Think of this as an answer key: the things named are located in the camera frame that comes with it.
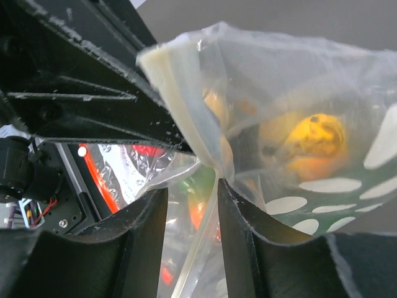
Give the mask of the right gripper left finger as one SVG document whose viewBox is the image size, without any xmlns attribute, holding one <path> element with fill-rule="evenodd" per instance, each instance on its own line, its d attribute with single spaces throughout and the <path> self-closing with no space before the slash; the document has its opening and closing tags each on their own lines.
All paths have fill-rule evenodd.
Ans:
<svg viewBox="0 0 397 298">
<path fill-rule="evenodd" d="M 146 192 L 77 235 L 1 230 L 1 296 L 156 297 L 167 199 Z"/>
</svg>

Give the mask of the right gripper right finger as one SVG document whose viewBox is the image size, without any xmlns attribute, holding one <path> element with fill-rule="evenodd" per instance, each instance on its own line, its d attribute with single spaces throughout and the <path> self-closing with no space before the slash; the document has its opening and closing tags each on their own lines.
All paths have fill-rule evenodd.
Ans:
<svg viewBox="0 0 397 298">
<path fill-rule="evenodd" d="M 396 235 L 312 237 L 284 225 L 221 179 L 218 214 L 230 297 L 395 297 Z"/>
</svg>

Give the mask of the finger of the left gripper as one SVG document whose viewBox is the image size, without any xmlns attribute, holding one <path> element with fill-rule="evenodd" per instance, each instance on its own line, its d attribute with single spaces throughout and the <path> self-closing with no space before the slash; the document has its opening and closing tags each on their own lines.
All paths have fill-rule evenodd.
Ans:
<svg viewBox="0 0 397 298">
<path fill-rule="evenodd" d="M 1 1 L 1 35 L 16 38 L 17 57 L 37 70 L 72 74 L 93 58 L 161 102 L 136 65 L 136 56 L 156 43 L 130 1 Z"/>
<path fill-rule="evenodd" d="M 2 70 L 1 123 L 55 142 L 138 144 L 192 153 L 156 99 L 68 76 L 28 77 Z"/>
</svg>

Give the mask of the polka dot zip bag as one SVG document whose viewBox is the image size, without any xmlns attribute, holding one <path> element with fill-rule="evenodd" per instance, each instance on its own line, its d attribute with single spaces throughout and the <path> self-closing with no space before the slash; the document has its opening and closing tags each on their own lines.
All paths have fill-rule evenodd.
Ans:
<svg viewBox="0 0 397 298">
<path fill-rule="evenodd" d="M 218 23 L 147 48 L 136 62 L 198 163 L 215 172 L 172 297 L 230 297 L 221 179 L 312 237 L 396 235 L 394 50 Z"/>
</svg>

